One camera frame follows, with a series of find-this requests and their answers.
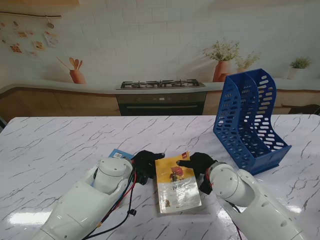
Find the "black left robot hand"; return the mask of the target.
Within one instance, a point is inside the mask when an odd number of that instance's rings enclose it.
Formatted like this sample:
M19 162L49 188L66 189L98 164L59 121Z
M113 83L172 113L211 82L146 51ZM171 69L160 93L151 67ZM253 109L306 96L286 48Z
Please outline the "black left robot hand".
M153 153L142 150L132 158L132 161L138 174L153 179L156 175L156 160L163 159L164 157L164 153Z

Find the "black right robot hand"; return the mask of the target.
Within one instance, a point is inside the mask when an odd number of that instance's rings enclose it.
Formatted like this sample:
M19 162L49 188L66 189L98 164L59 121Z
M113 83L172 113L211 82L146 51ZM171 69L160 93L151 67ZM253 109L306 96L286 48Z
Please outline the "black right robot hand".
M204 175L206 170L209 169L217 160L212 159L208 154L195 152L190 156L190 160L178 160L176 164L180 167L193 169L196 178L199 175Z

